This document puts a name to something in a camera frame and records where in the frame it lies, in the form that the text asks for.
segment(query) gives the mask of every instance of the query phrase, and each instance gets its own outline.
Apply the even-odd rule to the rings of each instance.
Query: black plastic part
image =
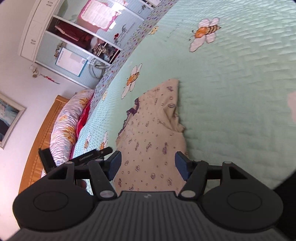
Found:
[[[207,184],[207,169],[209,164],[205,161],[197,162],[197,167],[185,183],[184,187],[179,193],[179,198],[184,199],[182,193],[184,191],[193,191],[195,195],[193,197],[186,197],[185,199],[197,200],[200,198]]]
[[[233,163],[223,163],[221,185],[202,196],[201,205],[219,226],[238,232],[270,228],[283,212],[274,191]]]
[[[121,166],[121,152],[115,151],[107,160],[104,161],[102,170],[109,181],[112,181]]]
[[[21,229],[9,241],[287,241],[274,228],[258,233],[223,229],[197,202],[175,192],[121,192],[101,201],[79,225],[59,232]]]
[[[21,192],[12,210],[21,228],[50,232],[77,225],[93,208],[93,197],[74,184],[72,163],[62,164]]]
[[[102,150],[91,150],[78,157],[75,157],[69,161],[74,162],[75,166],[87,164],[91,160],[104,159],[104,156],[109,155],[113,152],[111,147],[104,148]]]
[[[274,189],[281,197],[284,210],[276,227],[290,239],[296,240],[296,172]]]
[[[209,166],[177,152],[175,164],[187,179],[178,197],[197,201],[217,225],[237,232],[258,232],[272,227],[281,217],[281,198],[234,163]],[[204,194],[209,179],[220,179],[220,186]]]
[[[175,154],[175,165],[184,181],[187,181],[195,170],[197,163],[189,160],[182,152]]]
[[[97,161],[90,161],[88,164],[89,172],[91,175],[90,183],[91,189],[95,197],[98,200],[110,200],[117,198],[117,194],[104,174],[102,168]],[[102,195],[103,191],[109,191],[112,193],[111,196],[105,197]]]
[[[95,202],[116,198],[117,194],[107,176],[117,173],[121,153],[116,151],[106,161],[89,161],[89,155],[97,158],[110,151],[111,148],[93,150],[76,159],[76,163],[80,164],[87,160],[87,165],[76,166],[72,160],[68,161],[20,193],[12,208],[19,226],[43,232],[67,229],[86,219]],[[46,163],[53,160],[49,149],[40,150],[39,153]],[[78,179],[90,179],[94,197],[75,185]]]
[[[40,160],[43,164],[43,167],[44,167],[44,170],[46,173],[49,173],[50,171],[52,171],[53,169],[55,169],[57,167],[54,162],[54,159],[52,158],[49,148],[44,149],[44,150],[41,150],[39,148],[38,153],[39,153]]]

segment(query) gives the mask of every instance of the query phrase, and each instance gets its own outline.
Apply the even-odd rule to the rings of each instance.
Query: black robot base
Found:
[[[231,162],[211,166],[177,152],[186,181],[178,196],[123,191],[117,197],[109,181],[121,153],[94,159],[70,160],[20,193],[13,212],[21,229],[9,241],[288,240],[275,228],[280,197]],[[78,179],[90,179],[93,196],[75,185]],[[221,182],[204,194],[209,179]]]

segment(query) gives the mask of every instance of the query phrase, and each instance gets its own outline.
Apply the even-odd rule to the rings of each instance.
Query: white wall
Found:
[[[0,92],[26,107],[4,149],[0,149],[0,238],[18,230],[12,203],[18,194],[22,173],[39,128],[57,95],[70,98],[83,88],[46,69],[33,79],[31,62],[19,57],[20,38],[35,0],[5,0],[0,4]]]

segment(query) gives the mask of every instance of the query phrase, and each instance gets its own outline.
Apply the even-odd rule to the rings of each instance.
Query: framed picture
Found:
[[[25,108],[0,94],[0,147],[4,148]]]

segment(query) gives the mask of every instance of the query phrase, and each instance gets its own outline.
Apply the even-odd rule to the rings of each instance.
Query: wooden bed frame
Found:
[[[22,175],[22,180],[20,182],[19,193],[21,193],[27,187],[29,187],[34,182],[40,179],[41,173],[43,170],[43,165],[38,155],[38,149],[49,148],[50,137],[52,134],[54,123],[59,113],[61,112],[62,108],[68,101],[69,101],[68,99],[58,95],[52,107],[50,108],[47,116],[45,117],[43,124],[33,143],[32,149],[30,151],[30,154]]]

